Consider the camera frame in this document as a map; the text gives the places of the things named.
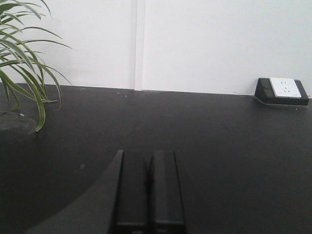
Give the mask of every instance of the black object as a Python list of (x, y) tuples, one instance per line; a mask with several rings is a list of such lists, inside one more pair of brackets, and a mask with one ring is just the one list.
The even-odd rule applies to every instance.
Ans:
[(123, 151), (107, 170), (72, 204), (26, 234), (112, 234)]
[(255, 90), (255, 96), (266, 104), (285, 104), (285, 105), (301, 105), (307, 106), (309, 98), (304, 90), (301, 81), (295, 79), (298, 90), (301, 94), (301, 98), (292, 97), (276, 97), (269, 78), (259, 78), (257, 88)]
[(147, 165), (140, 152), (125, 151), (117, 199), (115, 234), (145, 234)]
[[(54, 87), (48, 90), (58, 97)], [(180, 151), (189, 234), (312, 233), (312, 105), (285, 110), (252, 96), (78, 86), (62, 86), (62, 92), (62, 108), (46, 106), (39, 133), (0, 130), (1, 234), (35, 225), (41, 229), (33, 233), (51, 233), (44, 223), (94, 189), (102, 172), (107, 180), (97, 186), (107, 195), (92, 193), (96, 199), (80, 214), (98, 207), (90, 228), (103, 227), (97, 220), (108, 219), (112, 204), (105, 198), (114, 193), (108, 165), (120, 148)], [(20, 98), (17, 115), (36, 118), (36, 104)], [(0, 91), (0, 109), (5, 104)], [(63, 218), (62, 228), (70, 230), (72, 223)], [(92, 230), (77, 232), (87, 233)]]
[(150, 164), (151, 233), (184, 234), (185, 222), (174, 152), (155, 151)]

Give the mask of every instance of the black tabletop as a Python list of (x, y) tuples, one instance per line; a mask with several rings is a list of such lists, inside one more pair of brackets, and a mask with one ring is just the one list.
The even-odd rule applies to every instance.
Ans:
[(118, 149), (179, 152), (189, 233), (312, 233), (311, 107), (74, 86), (63, 94), (39, 133), (30, 100), (0, 116), (1, 233), (25, 233), (66, 209)]

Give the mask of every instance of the electrical outlet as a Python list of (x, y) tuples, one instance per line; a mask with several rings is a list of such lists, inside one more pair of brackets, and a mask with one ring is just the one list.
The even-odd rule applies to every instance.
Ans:
[(270, 78), (270, 83), (277, 98), (301, 98), (294, 79)]

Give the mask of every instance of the green leaf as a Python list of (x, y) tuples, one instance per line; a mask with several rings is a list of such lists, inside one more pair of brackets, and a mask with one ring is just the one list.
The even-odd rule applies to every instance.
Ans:
[(29, 3), (29, 2), (20, 3), (20, 5), (26, 7), (26, 8), (29, 9), (32, 13), (34, 13), (34, 14), (38, 17), (38, 19), (41, 19), (41, 14), (39, 14), (34, 8), (32, 8), (32, 7), (29, 6), (29, 5), (35, 5), (35, 6), (38, 6), (38, 7), (41, 7), (41, 6), (36, 5), (36, 4), (33, 4), (33, 3)]
[(26, 43), (37, 42), (37, 41), (46, 41), (46, 42), (55, 43), (55, 44), (59, 44), (59, 45), (65, 46), (65, 47), (70, 48), (70, 49), (73, 50), (72, 47), (70, 47), (70, 46), (68, 46), (68, 45), (65, 45), (65, 44), (62, 44), (62, 43), (60, 43), (60, 42), (54, 41), (54, 40), (45, 40), (45, 39), (23, 40), (23, 43), (26, 44)]
[[(16, 15), (16, 17), (22, 17), (22, 16), (29, 16), (29, 15), (31, 15), (31, 14), (21, 14), (21, 15)], [(12, 21), (12, 20), (14, 20), (13, 18), (7, 18), (7, 19), (4, 19), (3, 21), (2, 21), (2, 24), (4, 24), (4, 23), (8, 23), (8, 22), (10, 22), (10, 21)]]
[(37, 66), (40, 66), (40, 67), (41, 67), (44, 71), (46, 71), (46, 72), (49, 74), (49, 76), (53, 79), (53, 81), (54, 81), (54, 83), (55, 83), (55, 85), (56, 85), (56, 87), (57, 87), (57, 90), (58, 90), (59, 109), (60, 109), (61, 106), (62, 106), (62, 100), (63, 100), (63, 98), (62, 98), (62, 90), (61, 90), (61, 87), (60, 87), (60, 85), (59, 85), (58, 79), (55, 77), (55, 75), (54, 75), (45, 65), (39, 63), (38, 61), (33, 60), (33, 59), (30, 58), (30, 57), (29, 57), (29, 59), (30, 59), (32, 62), (36, 63)]
[(8, 41), (8, 40), (2, 40), (0, 39), (0, 43), (4, 44), (6, 46), (8, 46), (9, 48), (11, 48), (12, 50), (14, 50), (18, 55), (20, 55), (26, 62), (26, 64), (29, 66), (29, 68), (31, 68), (34, 71), (34, 67), (31, 64), (28, 56), (14, 43)]
[(15, 89), (17, 92), (23, 94), (24, 96), (30, 98), (30, 99), (35, 99), (29, 92), (24, 90), (22, 87), (19, 85), (15, 84), (8, 76), (7, 74), (0, 69), (0, 77), (1, 80), (4, 80), (7, 85), (9, 85), (11, 88)]
[(48, 11), (49, 11), (49, 13), (50, 13), (50, 15), (51, 15), (50, 8), (49, 8), (48, 5), (45, 3), (45, 1), (44, 1), (44, 0), (40, 0), (40, 1), (45, 5), (45, 7), (48, 9)]
[(2, 15), (3, 12), (11, 10), (13, 7), (20, 6), (20, 4), (16, 3), (7, 3), (0, 5), (0, 15)]
[(16, 107), (13, 108), (13, 109), (11, 109), (10, 111), (15, 111), (15, 110), (17, 110), (17, 109), (20, 107), (20, 99), (19, 99), (19, 97), (15, 94), (14, 90), (13, 90), (10, 86), (8, 86), (8, 88), (10, 89), (10, 91), (11, 91), (11, 93), (13, 94), (13, 97), (14, 97), (16, 103), (17, 103)]
[(23, 22), (22, 22), (17, 16), (15, 16), (15, 15), (13, 15), (13, 14), (10, 14), (10, 13), (8, 13), (8, 12), (4, 12), (3, 15), (9, 16), (9, 17), (13, 18), (14, 20), (16, 20), (16, 21), (20, 22), (21, 24), (23, 24)]
[(3, 85), (3, 88), (4, 88), (5, 95), (6, 95), (6, 98), (8, 100), (8, 103), (10, 103), (10, 95), (9, 95), (8, 85), (7, 85), (6, 81), (3, 80), (2, 78), (1, 78), (1, 81), (2, 81), (2, 85)]
[(31, 81), (33, 82), (33, 84), (36, 86), (36, 89), (40, 92), (40, 94), (43, 96), (44, 99), (48, 99), (46, 92), (43, 90), (43, 88), (40, 86), (40, 84), (38, 83), (38, 81), (36, 80), (36, 78), (30, 73), (28, 72), (25, 68), (20, 67), (19, 68), (31, 79)]
[(38, 132), (44, 126), (44, 122), (45, 122), (44, 105), (43, 105), (40, 93), (39, 93), (38, 89), (36, 88), (36, 86), (28, 78), (26, 78), (25, 81), (27, 82), (29, 88), (31, 89), (31, 91), (33, 92), (33, 94), (35, 95), (35, 98), (36, 98), (36, 102), (37, 102), (37, 106), (38, 106), (38, 110), (39, 110), (39, 123), (36, 127), (36, 132)]
[(39, 30), (48, 32), (48, 33), (50, 33), (50, 34), (52, 34), (52, 35), (54, 35), (54, 36), (56, 36), (56, 37), (62, 39), (59, 35), (57, 35), (57, 34), (51, 32), (51, 31), (49, 31), (49, 30), (47, 30), (47, 29), (45, 29), (45, 28), (40, 28), (40, 27), (26, 27), (26, 28), (22, 28), (21, 31), (26, 30), (26, 29), (39, 29)]

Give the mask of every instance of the plant leaf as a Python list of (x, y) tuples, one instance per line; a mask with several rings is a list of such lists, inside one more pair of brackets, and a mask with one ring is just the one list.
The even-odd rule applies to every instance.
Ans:
[(17, 92), (23, 94), (24, 96), (30, 98), (30, 99), (35, 99), (29, 92), (24, 90), (22, 87), (19, 85), (15, 84), (8, 76), (7, 74), (0, 69), (0, 77), (1, 80), (4, 80), (7, 85), (9, 85), (11, 88), (15, 89)]
[(34, 67), (33, 67), (32, 63), (30, 62), (28, 56), (16, 44), (14, 44), (8, 40), (2, 40), (2, 39), (0, 39), (0, 43), (8, 46), (9, 48), (11, 48), (15, 52), (17, 52), (17, 54), (20, 55), (25, 60), (26, 64), (29, 66), (29, 68), (31, 68), (34, 71)]

